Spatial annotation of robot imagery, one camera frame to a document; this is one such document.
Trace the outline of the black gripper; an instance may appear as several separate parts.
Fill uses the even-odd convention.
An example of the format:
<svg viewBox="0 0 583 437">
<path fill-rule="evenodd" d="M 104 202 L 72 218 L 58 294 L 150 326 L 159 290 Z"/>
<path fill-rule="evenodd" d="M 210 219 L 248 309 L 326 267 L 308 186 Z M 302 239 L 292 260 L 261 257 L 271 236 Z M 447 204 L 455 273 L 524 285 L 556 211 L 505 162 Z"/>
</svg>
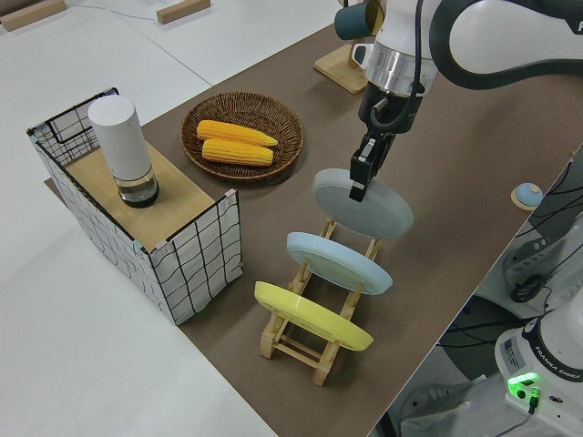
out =
<svg viewBox="0 0 583 437">
<path fill-rule="evenodd" d="M 359 107 L 359 118 L 369 128 L 373 129 L 371 121 L 373 107 L 383 99 L 387 103 L 376 112 L 376 120 L 380 125 L 390 125 L 390 129 L 376 137 L 365 137 L 361 146 L 353 153 L 350 167 L 350 180 L 353 182 L 349 197 L 362 202 L 369 184 L 382 167 L 394 142 L 394 134 L 408 132 L 421 106 L 422 97 L 410 99 L 388 93 L 373 83 L 368 83 L 364 90 Z"/>
</svg>

